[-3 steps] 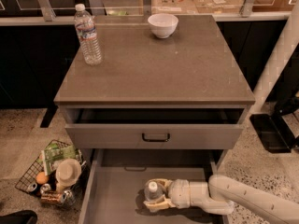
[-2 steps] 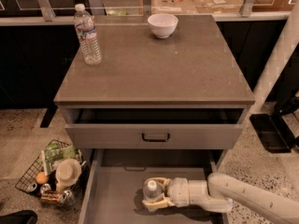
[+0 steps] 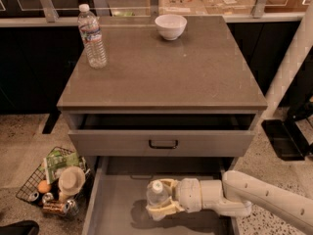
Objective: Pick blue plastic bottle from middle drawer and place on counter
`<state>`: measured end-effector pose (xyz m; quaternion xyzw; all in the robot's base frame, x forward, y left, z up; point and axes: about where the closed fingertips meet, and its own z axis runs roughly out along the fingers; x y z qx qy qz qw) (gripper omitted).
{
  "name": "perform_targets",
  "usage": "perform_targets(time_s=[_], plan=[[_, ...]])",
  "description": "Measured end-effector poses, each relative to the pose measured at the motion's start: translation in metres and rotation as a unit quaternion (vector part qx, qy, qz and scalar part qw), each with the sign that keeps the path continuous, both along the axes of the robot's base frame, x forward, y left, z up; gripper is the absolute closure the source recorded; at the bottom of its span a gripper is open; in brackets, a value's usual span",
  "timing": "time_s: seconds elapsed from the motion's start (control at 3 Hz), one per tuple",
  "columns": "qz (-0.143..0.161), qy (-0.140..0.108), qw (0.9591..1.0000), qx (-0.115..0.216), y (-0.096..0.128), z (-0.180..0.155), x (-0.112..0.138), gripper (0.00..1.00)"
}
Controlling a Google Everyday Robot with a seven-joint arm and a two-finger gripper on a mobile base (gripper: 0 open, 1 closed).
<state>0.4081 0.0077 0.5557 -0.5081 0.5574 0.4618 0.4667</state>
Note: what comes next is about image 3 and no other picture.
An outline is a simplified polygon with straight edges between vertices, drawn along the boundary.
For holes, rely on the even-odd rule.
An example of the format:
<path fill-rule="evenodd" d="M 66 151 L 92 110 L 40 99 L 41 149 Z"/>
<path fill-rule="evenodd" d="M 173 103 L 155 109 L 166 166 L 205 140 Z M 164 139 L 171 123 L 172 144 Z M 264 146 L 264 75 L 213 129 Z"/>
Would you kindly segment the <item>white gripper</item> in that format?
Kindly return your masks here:
<path fill-rule="evenodd" d="M 154 180 L 152 186 L 156 193 L 166 190 L 170 196 L 175 195 L 177 200 L 174 201 L 169 197 L 161 204 L 147 204 L 146 210 L 154 221 L 160 221 L 167 215 L 183 211 L 213 210 L 217 213 L 222 211 L 224 195 L 220 180 L 184 178 L 178 182 L 175 179 L 163 178 Z"/>

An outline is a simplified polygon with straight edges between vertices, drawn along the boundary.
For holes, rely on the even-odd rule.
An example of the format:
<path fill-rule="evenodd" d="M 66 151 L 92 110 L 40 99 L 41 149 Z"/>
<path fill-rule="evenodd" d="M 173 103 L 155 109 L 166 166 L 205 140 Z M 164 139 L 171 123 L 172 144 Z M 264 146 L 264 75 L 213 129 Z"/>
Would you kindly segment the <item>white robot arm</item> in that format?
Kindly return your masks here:
<path fill-rule="evenodd" d="M 146 210 L 155 221 L 178 212 L 202 210 L 244 217 L 251 214 L 253 205 L 258 205 L 306 235 L 313 235 L 312 199 L 235 170 L 226 171 L 220 180 L 153 180 L 146 196 Z"/>

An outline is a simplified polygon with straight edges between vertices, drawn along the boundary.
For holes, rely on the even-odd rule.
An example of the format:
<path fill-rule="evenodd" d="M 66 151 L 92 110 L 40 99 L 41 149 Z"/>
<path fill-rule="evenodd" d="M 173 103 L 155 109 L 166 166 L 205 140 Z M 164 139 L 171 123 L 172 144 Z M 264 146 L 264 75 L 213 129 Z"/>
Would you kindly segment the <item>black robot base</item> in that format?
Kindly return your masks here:
<path fill-rule="evenodd" d="M 285 120 L 268 119 L 261 126 L 278 158 L 284 161 L 313 158 L 313 97 L 289 108 Z"/>

